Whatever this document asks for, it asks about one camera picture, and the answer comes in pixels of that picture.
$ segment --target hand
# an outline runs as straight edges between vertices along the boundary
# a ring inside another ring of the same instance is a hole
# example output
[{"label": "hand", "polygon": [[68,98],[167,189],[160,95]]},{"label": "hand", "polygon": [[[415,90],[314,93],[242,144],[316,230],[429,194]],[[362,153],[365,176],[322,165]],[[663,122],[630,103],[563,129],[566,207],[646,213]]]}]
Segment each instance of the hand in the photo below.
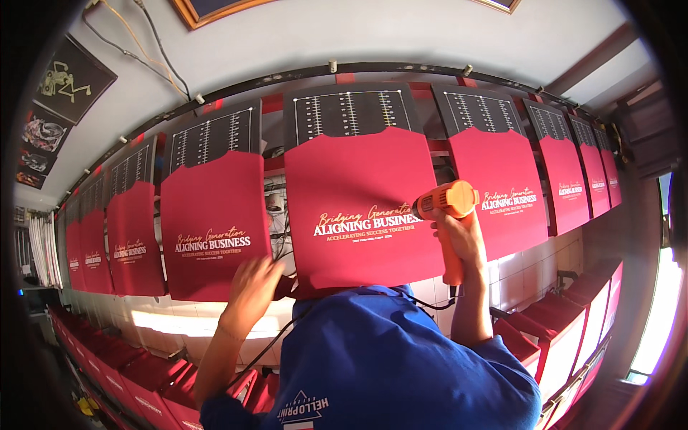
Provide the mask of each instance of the hand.
[{"label": "hand", "polygon": [[432,211],[432,218],[435,222],[430,224],[431,228],[437,229],[438,225],[441,225],[449,232],[451,245],[456,255],[465,264],[474,264],[478,270],[483,270],[486,266],[485,243],[475,211],[459,221],[447,215],[443,210],[435,208]]},{"label": "hand", "polygon": [[219,328],[231,337],[244,340],[268,309],[283,270],[282,263],[273,263],[269,257],[242,263],[232,280],[229,302],[220,315]]}]

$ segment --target heat gun handle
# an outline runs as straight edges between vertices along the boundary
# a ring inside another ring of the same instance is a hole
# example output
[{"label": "heat gun handle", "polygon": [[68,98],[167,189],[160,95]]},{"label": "heat gun handle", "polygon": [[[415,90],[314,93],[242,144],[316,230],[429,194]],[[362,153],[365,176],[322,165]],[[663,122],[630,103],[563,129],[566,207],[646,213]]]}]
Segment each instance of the heat gun handle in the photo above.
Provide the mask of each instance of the heat gun handle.
[{"label": "heat gun handle", "polygon": [[464,283],[464,267],[461,259],[456,255],[454,247],[449,238],[449,231],[440,223],[437,226],[437,238],[442,246],[442,257],[444,257],[444,276],[442,282],[447,285],[459,286]]}]

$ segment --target heat gun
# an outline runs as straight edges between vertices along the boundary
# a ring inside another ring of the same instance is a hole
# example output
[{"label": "heat gun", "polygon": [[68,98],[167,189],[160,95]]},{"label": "heat gun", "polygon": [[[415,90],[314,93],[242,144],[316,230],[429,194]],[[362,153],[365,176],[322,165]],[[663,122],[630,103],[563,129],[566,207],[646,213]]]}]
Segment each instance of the heat gun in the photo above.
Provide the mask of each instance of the heat gun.
[{"label": "heat gun", "polygon": [[[421,195],[413,202],[411,210],[417,218],[432,220],[432,210],[439,208],[446,212],[447,215],[462,220],[473,211],[478,203],[480,203],[480,197],[477,190],[468,182],[459,179],[442,184]],[[440,245],[442,246],[442,256],[444,257],[444,276],[442,276],[442,281],[450,286],[460,286],[464,280],[461,260],[454,252],[449,232],[439,223],[437,225],[437,232]]]}]

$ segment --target metal rail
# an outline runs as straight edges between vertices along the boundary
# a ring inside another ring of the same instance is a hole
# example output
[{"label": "metal rail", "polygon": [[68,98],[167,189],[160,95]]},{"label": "metal rail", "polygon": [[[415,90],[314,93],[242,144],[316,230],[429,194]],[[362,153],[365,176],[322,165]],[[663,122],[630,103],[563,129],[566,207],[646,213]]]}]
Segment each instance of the metal rail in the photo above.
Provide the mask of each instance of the metal rail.
[{"label": "metal rail", "polygon": [[[536,93],[539,96],[541,96],[543,99],[547,99],[549,101],[558,103],[560,105],[563,105],[564,107],[567,107],[569,109],[575,109],[577,110],[580,114],[583,114],[584,116],[587,116],[588,119],[590,120],[595,120],[597,117],[586,112],[584,109],[580,107],[580,105],[576,103],[572,103],[569,100],[565,100],[559,96],[556,96],[554,94],[549,94],[548,92],[545,92],[542,87],[540,88],[533,88],[529,87],[527,85],[523,85],[521,83],[515,82],[513,80],[505,79],[505,78],[500,78],[498,76],[492,76],[484,73],[479,73],[479,72],[473,72],[472,67],[466,67],[465,69],[458,69],[456,67],[445,67],[445,66],[437,66],[437,65],[428,65],[428,64],[419,64],[419,63],[397,63],[397,62],[392,62],[392,61],[381,61],[381,62],[371,62],[371,63],[344,63],[344,64],[338,64],[335,68],[336,73],[331,72],[330,66],[329,65],[317,65],[313,67],[304,67],[303,69],[294,69],[294,70],[289,70],[286,72],[280,72],[280,73],[274,73],[274,74],[269,74],[265,76],[261,76],[259,78],[254,78],[250,80],[245,80],[244,82],[240,82],[234,85],[229,85],[227,87],[218,89],[216,91],[213,91],[209,94],[204,94],[203,99],[204,99],[204,104],[212,103],[215,102],[216,100],[234,96],[236,94],[240,94],[242,92],[249,91],[251,89],[256,89],[256,88],[262,88],[262,87],[267,87],[269,85],[277,84],[277,83],[282,83],[282,82],[290,82],[292,80],[299,80],[299,79],[306,79],[306,78],[316,78],[318,76],[327,76],[327,75],[337,75],[337,74],[351,74],[351,73],[370,73],[370,72],[410,72],[410,73],[427,73],[427,74],[439,74],[439,75],[446,75],[446,76],[454,76],[454,77],[467,77],[470,76],[471,79],[473,80],[480,80],[482,82],[487,82],[487,83],[492,83],[496,85],[501,85],[504,87],[510,87],[510,88],[515,88],[519,89],[524,92],[528,93]],[[152,127],[160,124],[163,121],[167,121],[173,118],[177,118],[180,115],[186,114],[188,112],[193,111],[194,109],[197,109],[198,107],[201,107],[201,105],[196,101],[192,100],[190,102],[184,103],[183,105],[180,105],[176,107],[175,109],[172,109],[171,111],[166,111],[162,112],[161,114],[158,114],[148,121],[144,122],[140,126],[136,127],[132,132],[130,132],[128,135],[125,136],[127,139],[127,143],[130,142],[131,140],[135,139],[139,135],[145,133],[146,131],[150,130]],[[112,155],[114,155],[117,151],[122,149],[124,146],[127,145],[127,143],[123,143],[121,141],[117,141],[116,144],[114,144],[112,147],[110,147],[95,163],[91,165],[90,168],[88,168],[89,172],[95,171],[95,169],[102,165],[103,162],[105,162],[108,158],[110,158]],[[81,175],[81,178],[79,178],[69,189],[69,193],[63,197],[63,199],[60,201],[59,206],[62,206],[66,201],[67,198],[76,190],[76,188],[81,185],[86,178],[88,178],[90,173],[84,173]]]}]

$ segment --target ceiling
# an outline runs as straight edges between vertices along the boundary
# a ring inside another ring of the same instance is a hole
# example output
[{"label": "ceiling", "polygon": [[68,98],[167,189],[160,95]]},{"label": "ceiling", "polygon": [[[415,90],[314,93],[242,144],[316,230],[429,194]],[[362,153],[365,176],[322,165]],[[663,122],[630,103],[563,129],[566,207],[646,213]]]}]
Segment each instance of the ceiling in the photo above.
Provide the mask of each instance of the ceiling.
[{"label": "ceiling", "polygon": [[[110,0],[146,51],[162,57],[132,0]],[[556,79],[625,22],[611,0],[523,0],[512,15],[470,0],[280,0],[189,32],[171,2],[146,0],[168,57],[191,93],[208,93],[287,69],[350,61],[409,61],[464,67],[538,87]],[[140,55],[124,25],[103,5],[88,19]],[[159,76],[106,45],[79,20],[69,31],[118,75],[74,127],[42,190],[16,184],[17,204],[49,209],[116,141],[148,118],[184,102]],[[566,92],[593,109],[656,75],[636,41]]]}]

